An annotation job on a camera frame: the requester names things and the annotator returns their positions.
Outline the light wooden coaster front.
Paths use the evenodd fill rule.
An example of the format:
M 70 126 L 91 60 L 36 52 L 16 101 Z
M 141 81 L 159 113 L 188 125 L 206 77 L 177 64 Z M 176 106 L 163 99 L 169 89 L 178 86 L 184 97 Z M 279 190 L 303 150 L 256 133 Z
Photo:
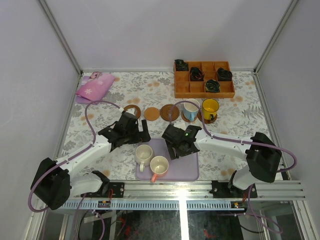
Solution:
M 195 123 L 196 120 L 198 119 L 198 115 L 195 116 L 195 118 L 194 118 L 193 121 L 190 121 L 190 120 L 188 120 L 188 119 L 185 117 L 184 112 L 182 111 L 182 112 L 181 112 L 181 118 L 182 118 L 185 122 L 187 122 L 187 123 Z

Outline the light wooden coaster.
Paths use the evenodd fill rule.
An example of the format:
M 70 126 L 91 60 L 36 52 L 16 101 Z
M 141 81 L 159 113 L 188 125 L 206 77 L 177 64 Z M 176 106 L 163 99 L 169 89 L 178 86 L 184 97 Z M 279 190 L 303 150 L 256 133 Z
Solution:
M 144 111 L 144 118 L 148 121 L 155 121 L 160 117 L 160 111 L 156 107 L 148 107 Z
M 184 112 L 182 111 L 182 112 L 181 112 L 181 118 L 182 118 L 185 122 L 187 122 L 187 123 L 195 123 L 196 120 L 198 119 L 198 115 L 195 116 L 195 118 L 194 118 L 193 121 L 190 121 L 190 120 L 188 120 L 188 119 L 185 117 Z

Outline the cream white mug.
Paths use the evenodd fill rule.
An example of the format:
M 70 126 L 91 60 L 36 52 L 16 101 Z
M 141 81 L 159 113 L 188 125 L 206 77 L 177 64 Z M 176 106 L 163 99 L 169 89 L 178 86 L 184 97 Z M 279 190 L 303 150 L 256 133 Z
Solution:
M 149 145 L 141 144 L 136 148 L 134 159 L 140 172 L 143 172 L 150 165 L 153 157 L 154 151 Z

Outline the cream mug pink handle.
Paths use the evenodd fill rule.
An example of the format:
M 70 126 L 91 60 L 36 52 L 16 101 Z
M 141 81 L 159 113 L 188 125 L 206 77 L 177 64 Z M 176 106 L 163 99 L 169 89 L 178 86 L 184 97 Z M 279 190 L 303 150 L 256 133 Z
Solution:
M 151 182 L 155 183 L 158 178 L 165 176 L 169 169 L 169 161 L 164 156 L 155 156 L 150 161 L 150 169 L 153 173 Z

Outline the cream mug blue handle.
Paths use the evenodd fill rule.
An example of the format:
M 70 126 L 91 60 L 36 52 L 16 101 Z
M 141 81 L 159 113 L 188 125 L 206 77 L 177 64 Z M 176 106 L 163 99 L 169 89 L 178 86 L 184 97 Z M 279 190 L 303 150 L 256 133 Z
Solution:
M 183 103 L 183 116 L 187 121 L 194 122 L 197 118 L 200 103 L 194 98 L 189 98 L 186 101 Z

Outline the dark grooved wooden coaster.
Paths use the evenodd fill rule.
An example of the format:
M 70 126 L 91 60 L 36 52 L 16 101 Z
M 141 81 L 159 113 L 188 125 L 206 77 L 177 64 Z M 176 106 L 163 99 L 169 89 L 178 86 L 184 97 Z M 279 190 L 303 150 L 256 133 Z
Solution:
M 202 119 L 203 117 L 202 117 L 202 113 L 200 112 L 200 111 L 198 111 L 198 113 L 197 113 L 197 118 L 201 121 L 201 122 L 204 122 L 206 125 L 208 125 L 208 124 L 213 124 L 216 120 L 217 120 L 217 118 L 218 118 L 218 115 L 216 114 L 215 115 L 215 117 L 213 118 L 213 119 L 211 119 L 211 120 L 208 120 L 208 119 Z
M 175 106 L 171 111 L 172 106 L 173 106 L 172 104 L 166 104 L 160 109 L 161 118 L 167 122 L 169 121 L 169 113 L 171 113 L 172 121 L 175 121 L 180 115 L 180 111 L 177 106 Z

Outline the yellow mug black rim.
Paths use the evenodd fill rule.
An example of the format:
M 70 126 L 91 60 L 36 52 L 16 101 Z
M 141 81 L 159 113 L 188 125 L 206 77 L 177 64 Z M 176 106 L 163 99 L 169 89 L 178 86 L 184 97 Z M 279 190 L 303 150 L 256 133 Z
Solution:
M 211 98 L 205 99 L 202 102 L 202 113 L 204 119 L 206 121 L 213 122 L 217 117 L 219 108 L 220 105 L 217 100 Z

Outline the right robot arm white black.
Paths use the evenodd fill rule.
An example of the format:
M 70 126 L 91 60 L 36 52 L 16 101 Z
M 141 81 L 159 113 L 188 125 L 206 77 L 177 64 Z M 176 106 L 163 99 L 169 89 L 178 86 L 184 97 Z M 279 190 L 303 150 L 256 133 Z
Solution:
M 252 137 L 209 134 L 200 126 L 189 125 L 185 130 L 169 124 L 162 134 L 172 160 L 200 151 L 212 151 L 236 157 L 244 162 L 240 170 L 232 174 L 228 192 L 240 197 L 255 183 L 275 181 L 282 152 L 263 133 Z

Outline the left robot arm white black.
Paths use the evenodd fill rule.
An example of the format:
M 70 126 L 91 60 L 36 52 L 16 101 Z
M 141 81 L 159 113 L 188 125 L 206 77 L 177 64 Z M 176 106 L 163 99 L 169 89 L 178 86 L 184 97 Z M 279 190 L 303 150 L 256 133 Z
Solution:
M 100 171 L 80 176 L 79 172 L 100 157 L 123 145 L 146 143 L 151 140 L 148 124 L 124 111 L 119 120 L 100 130 L 92 143 L 72 156 L 41 161 L 30 187 L 51 210 L 60 208 L 70 197 L 106 197 L 111 191 L 109 179 Z

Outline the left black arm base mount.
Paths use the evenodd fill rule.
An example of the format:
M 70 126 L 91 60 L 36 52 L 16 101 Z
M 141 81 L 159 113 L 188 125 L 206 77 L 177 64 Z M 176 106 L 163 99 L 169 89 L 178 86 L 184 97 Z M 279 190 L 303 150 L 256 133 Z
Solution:
M 108 182 L 103 183 L 100 196 L 102 198 L 116 198 L 120 199 L 124 197 L 125 183 L 124 182 Z

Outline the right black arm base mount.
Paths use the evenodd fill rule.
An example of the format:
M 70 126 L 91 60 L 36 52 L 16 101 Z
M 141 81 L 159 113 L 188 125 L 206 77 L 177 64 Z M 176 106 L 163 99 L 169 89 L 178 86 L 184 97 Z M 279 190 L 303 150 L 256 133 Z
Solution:
M 243 199 L 248 196 L 249 187 L 241 190 L 231 186 L 227 181 L 212 180 L 209 193 L 212 194 L 215 199 Z

